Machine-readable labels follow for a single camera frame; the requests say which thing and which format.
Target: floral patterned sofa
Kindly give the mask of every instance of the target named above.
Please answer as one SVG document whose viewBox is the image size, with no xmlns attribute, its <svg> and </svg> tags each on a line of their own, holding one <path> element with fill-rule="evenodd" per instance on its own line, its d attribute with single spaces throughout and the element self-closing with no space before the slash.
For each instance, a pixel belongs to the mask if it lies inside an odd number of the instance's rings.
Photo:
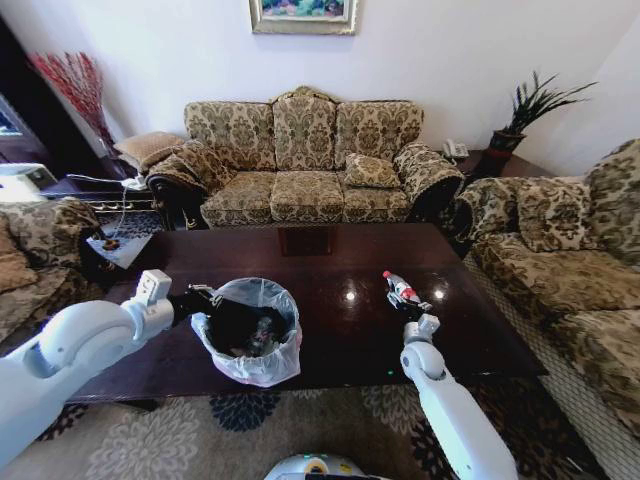
<svg viewBox="0 0 640 480">
<path fill-rule="evenodd" d="M 423 116 L 409 101 L 337 102 L 308 87 L 271 103 L 189 103 L 189 136 L 237 174 L 206 191 L 181 165 L 165 161 L 150 169 L 147 183 L 165 206 L 183 211 L 189 228 L 433 217 L 464 177 L 415 142 Z M 401 188 L 346 185 L 349 153 L 393 161 Z"/>
<path fill-rule="evenodd" d="M 599 250 L 533 252 L 518 231 L 525 182 L 590 187 L 588 217 Z M 457 199 L 470 218 L 471 254 L 526 318 L 640 439 L 640 139 L 625 143 L 584 179 L 490 178 Z"/>
<path fill-rule="evenodd" d="M 99 260 L 84 240 L 101 233 L 93 209 L 80 200 L 0 203 L 9 233 L 37 279 L 0 294 L 0 355 L 31 337 L 42 320 L 67 305 L 100 298 Z"/>
</svg>

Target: painting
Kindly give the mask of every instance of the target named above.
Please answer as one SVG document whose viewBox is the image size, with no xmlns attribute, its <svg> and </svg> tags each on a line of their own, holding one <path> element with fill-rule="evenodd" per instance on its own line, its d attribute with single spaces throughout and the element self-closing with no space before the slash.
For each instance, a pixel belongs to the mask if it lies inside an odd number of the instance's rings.
<svg viewBox="0 0 640 480">
<path fill-rule="evenodd" d="M 355 34 L 358 0 L 249 0 L 254 33 Z"/>
</svg>

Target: throw pillow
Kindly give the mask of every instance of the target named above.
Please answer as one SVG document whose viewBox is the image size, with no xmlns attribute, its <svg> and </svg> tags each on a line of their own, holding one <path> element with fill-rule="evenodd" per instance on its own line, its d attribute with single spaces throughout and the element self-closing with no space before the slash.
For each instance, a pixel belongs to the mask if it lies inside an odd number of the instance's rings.
<svg viewBox="0 0 640 480">
<path fill-rule="evenodd" d="M 589 216 L 589 187 L 525 184 L 518 192 L 518 224 L 524 243 L 534 252 L 598 248 Z"/>
<path fill-rule="evenodd" d="M 27 257 L 16 247 L 9 233 L 9 221 L 0 216 L 0 293 L 26 287 L 38 280 Z"/>
<path fill-rule="evenodd" d="M 187 140 L 171 151 L 172 157 L 179 158 L 209 193 L 224 188 L 236 176 L 236 171 L 225 165 L 214 150 L 198 140 Z"/>
<path fill-rule="evenodd" d="M 177 135 L 166 132 L 151 132 L 127 138 L 114 145 L 122 153 L 120 158 L 141 173 L 149 170 L 160 160 L 171 154 L 171 147 L 184 143 Z"/>
<path fill-rule="evenodd" d="M 344 182 L 352 187 L 397 188 L 398 175 L 389 160 L 350 153 L 346 158 Z"/>
</svg>

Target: gold frame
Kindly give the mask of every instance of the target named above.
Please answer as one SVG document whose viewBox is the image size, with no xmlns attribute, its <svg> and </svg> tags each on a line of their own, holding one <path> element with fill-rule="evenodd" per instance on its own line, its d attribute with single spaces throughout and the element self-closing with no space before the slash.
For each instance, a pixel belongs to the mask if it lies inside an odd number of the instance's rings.
<svg viewBox="0 0 640 480">
<path fill-rule="evenodd" d="M 253 33 L 294 33 L 307 35 L 355 35 L 359 0 L 345 0 L 345 13 L 339 18 L 264 17 L 262 0 L 249 0 Z"/>
</svg>

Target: white plastic bag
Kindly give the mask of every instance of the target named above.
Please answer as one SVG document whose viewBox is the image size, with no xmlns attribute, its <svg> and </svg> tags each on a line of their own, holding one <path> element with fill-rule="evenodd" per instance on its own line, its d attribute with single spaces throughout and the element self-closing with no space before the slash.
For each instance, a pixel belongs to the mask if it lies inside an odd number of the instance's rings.
<svg viewBox="0 0 640 480">
<path fill-rule="evenodd" d="M 223 285 L 215 293 L 245 305 L 275 308 L 291 325 L 284 337 L 285 341 L 270 354 L 235 358 L 217 351 L 211 345 L 206 335 L 207 317 L 202 313 L 193 315 L 191 328 L 211 353 L 218 370 L 240 383 L 259 387 L 271 387 L 300 373 L 302 329 L 298 321 L 298 307 L 287 290 L 271 280 L 239 278 Z"/>
</svg>

